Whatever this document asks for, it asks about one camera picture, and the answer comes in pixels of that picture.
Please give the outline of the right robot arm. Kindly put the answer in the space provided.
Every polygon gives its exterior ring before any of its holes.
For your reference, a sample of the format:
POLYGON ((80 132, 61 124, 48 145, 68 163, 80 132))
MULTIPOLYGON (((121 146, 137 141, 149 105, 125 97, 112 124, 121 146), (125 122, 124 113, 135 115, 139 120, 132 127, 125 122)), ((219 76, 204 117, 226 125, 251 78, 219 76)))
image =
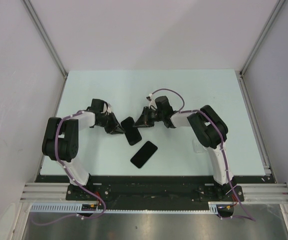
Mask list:
POLYGON ((225 150, 228 127, 210 105, 197 110, 174 111, 170 107, 144 107, 136 128, 151 128, 155 122, 163 122, 166 128, 175 129, 191 127, 199 143, 208 151, 212 167, 213 178, 218 184, 214 188, 215 197, 221 201, 232 195, 232 188, 228 185, 233 175, 230 172, 225 150))

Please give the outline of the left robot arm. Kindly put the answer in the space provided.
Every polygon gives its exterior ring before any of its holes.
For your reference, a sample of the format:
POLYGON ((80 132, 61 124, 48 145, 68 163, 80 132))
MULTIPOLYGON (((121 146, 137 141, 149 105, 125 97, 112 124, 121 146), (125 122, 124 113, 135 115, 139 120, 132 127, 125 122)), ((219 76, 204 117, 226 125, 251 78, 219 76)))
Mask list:
POLYGON ((88 184, 90 173, 77 157, 79 133, 95 126, 104 128, 110 135, 125 133, 114 113, 81 110, 63 118, 49 118, 42 142, 43 155, 63 168, 71 184, 78 185, 77 194, 84 200, 93 197, 94 187, 88 184))

